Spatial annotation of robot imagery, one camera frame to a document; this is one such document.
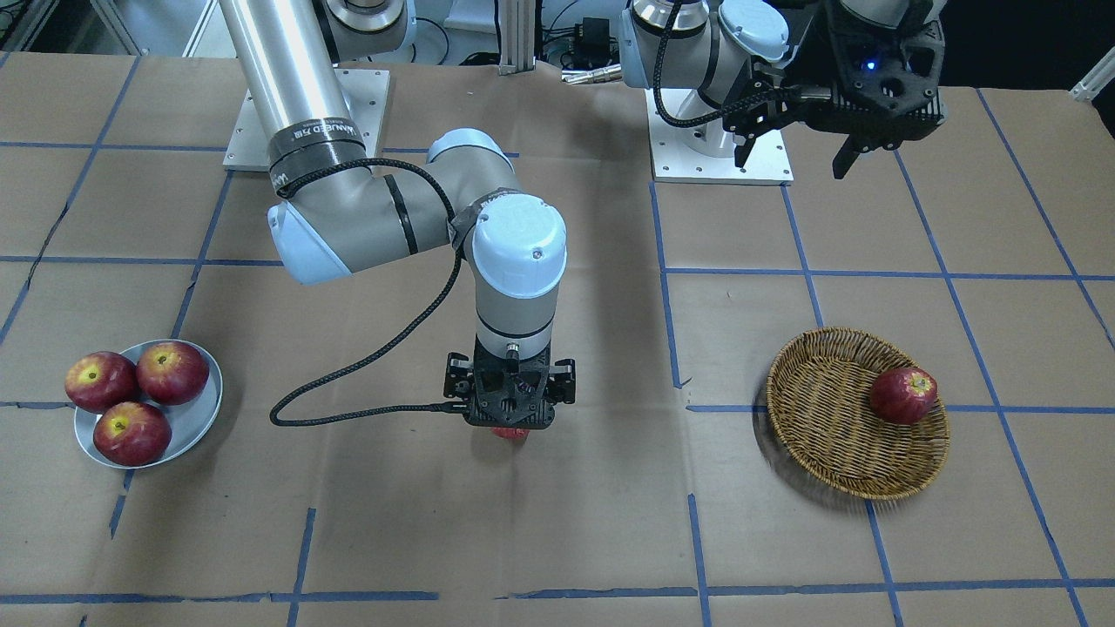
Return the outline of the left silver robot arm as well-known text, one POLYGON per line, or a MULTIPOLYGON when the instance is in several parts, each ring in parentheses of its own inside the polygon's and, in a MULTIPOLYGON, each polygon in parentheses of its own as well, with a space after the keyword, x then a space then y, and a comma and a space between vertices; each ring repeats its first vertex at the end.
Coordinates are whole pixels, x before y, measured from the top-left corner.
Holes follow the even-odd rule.
POLYGON ((834 179, 878 148, 927 138, 939 91, 941 1, 633 1, 621 16, 626 84, 646 91, 655 179, 788 184, 780 131, 843 143, 834 179))

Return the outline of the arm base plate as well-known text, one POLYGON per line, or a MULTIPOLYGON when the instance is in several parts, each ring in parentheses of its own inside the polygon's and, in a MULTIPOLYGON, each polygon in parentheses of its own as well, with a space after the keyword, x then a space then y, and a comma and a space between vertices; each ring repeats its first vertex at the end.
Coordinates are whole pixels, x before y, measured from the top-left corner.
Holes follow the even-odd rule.
MULTIPOLYGON (((342 115, 360 133, 368 158, 379 153, 380 131, 387 110, 391 75, 386 69, 368 67, 332 67, 334 83, 347 107, 342 115)), ((312 98, 301 87, 289 88, 282 81, 259 78, 248 84, 248 94, 227 139, 223 166, 227 171, 266 173, 272 164, 268 146, 279 127, 278 115, 290 125, 295 118, 289 106, 306 110, 312 98)))
POLYGON ((720 120, 694 128, 673 127, 658 114, 653 91, 644 91, 653 179, 662 183, 787 185, 794 181, 779 131, 757 138, 744 165, 735 163, 741 139, 720 120))

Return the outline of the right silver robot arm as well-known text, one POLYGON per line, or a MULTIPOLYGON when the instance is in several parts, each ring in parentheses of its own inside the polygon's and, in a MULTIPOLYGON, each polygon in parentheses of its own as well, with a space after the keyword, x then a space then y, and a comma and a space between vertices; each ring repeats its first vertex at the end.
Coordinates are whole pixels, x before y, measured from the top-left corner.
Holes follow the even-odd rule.
POLYGON ((558 209, 518 186, 481 131, 449 131, 414 166, 368 155, 337 75, 340 48, 408 40, 408 1, 223 1, 266 138, 279 196, 268 226, 283 266, 312 284, 450 245, 476 286, 476 345, 453 356, 445 395, 471 419, 514 424, 575 397, 575 364, 551 361, 568 262, 558 209))

